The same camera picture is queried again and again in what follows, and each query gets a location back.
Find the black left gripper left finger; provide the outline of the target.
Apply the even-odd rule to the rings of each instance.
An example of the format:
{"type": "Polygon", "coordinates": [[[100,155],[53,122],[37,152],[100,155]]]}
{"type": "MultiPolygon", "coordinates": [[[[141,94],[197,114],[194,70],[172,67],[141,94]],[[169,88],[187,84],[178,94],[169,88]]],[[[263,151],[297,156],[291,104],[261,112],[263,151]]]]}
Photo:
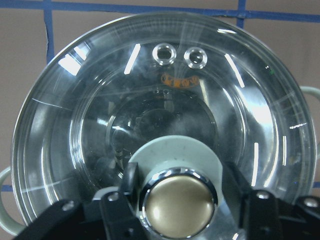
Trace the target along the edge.
{"type": "Polygon", "coordinates": [[[132,204],[137,200],[139,165],[131,162],[120,188],[103,188],[90,203],[63,199],[48,207],[17,240],[146,240],[132,204]]]}

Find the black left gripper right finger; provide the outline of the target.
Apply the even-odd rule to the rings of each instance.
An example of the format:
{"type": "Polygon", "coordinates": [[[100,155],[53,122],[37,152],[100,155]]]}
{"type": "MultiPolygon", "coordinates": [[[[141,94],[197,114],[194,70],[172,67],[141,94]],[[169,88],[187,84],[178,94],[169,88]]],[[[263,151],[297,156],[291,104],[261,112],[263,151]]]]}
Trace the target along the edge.
{"type": "Polygon", "coordinates": [[[222,164],[222,193],[248,240],[318,240],[320,199],[300,196],[287,203],[265,189],[253,189],[232,162],[222,164]]]}

